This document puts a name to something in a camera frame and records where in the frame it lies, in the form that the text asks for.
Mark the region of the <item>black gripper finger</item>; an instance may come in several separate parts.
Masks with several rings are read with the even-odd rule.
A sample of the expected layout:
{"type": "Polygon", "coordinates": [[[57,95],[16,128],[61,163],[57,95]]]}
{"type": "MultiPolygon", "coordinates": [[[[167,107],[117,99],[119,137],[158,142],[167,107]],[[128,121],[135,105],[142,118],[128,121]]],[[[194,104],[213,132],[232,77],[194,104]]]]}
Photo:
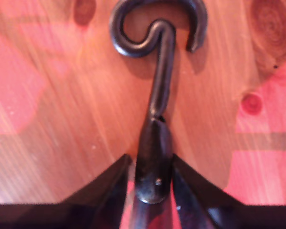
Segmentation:
{"type": "Polygon", "coordinates": [[[239,229],[240,202],[173,156],[173,192],[183,229],[239,229]]]}
{"type": "Polygon", "coordinates": [[[70,204],[65,229],[118,229],[127,194],[128,172],[132,163],[122,155],[94,181],[63,201],[70,204]]]}

